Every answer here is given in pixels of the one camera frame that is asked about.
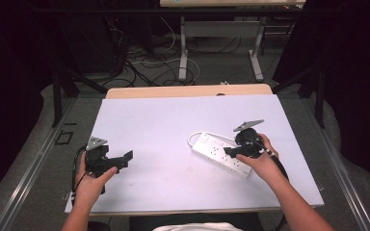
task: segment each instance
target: white table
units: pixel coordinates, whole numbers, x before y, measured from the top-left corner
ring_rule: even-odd
[[[271,139],[291,184],[310,205],[323,205],[278,97],[269,94],[269,90],[266,85],[244,85],[109,92],[102,102],[92,135],[108,141],[108,157],[122,156],[133,150],[134,158],[128,168],[107,183],[106,193],[92,207],[92,215],[279,209],[275,195],[254,171],[248,178],[232,174],[193,153],[187,143],[196,131],[232,138],[236,135],[233,128],[257,119],[265,122],[254,129]],[[226,95],[209,96],[216,93]],[[68,202],[66,212],[70,210]]]
[[[303,5],[305,0],[160,0],[162,7],[263,7]],[[266,18],[260,21],[186,21],[181,17],[181,61],[178,79],[186,79],[188,50],[186,37],[243,37],[255,38],[253,49],[249,50],[255,80],[263,82],[263,74],[257,59]]]

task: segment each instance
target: forearm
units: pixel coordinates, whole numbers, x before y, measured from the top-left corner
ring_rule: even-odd
[[[90,208],[74,205],[62,231],[86,231],[89,223]]]
[[[292,230],[333,230],[283,177],[269,184]]]

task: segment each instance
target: white power strip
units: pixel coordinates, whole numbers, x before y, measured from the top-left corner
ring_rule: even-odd
[[[221,141],[206,133],[201,133],[198,140],[192,146],[192,150],[203,157],[207,157],[210,161],[217,162],[219,166],[232,173],[245,178],[248,177],[251,172],[251,167],[225,154],[224,147],[234,147],[234,145]]]

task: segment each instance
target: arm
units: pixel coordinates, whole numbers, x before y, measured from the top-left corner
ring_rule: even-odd
[[[95,201],[100,196],[103,186],[108,180],[110,180],[117,172],[116,167],[112,167],[103,175],[98,178],[86,173],[86,153],[84,153],[80,160],[80,167],[76,176],[76,182],[78,184],[76,191],[76,198],[74,201],[73,208],[67,217],[65,224],[63,225],[62,231],[67,230],[87,230],[89,222],[89,214]]]
[[[264,144],[277,156],[269,139],[260,134]],[[299,195],[281,174],[272,158],[264,153],[257,159],[238,154],[241,162],[251,166],[275,193],[292,230],[333,230],[332,227]]]

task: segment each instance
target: white shirt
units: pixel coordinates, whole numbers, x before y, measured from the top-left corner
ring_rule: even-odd
[[[167,225],[153,231],[243,231],[229,223],[189,223],[182,225]]]

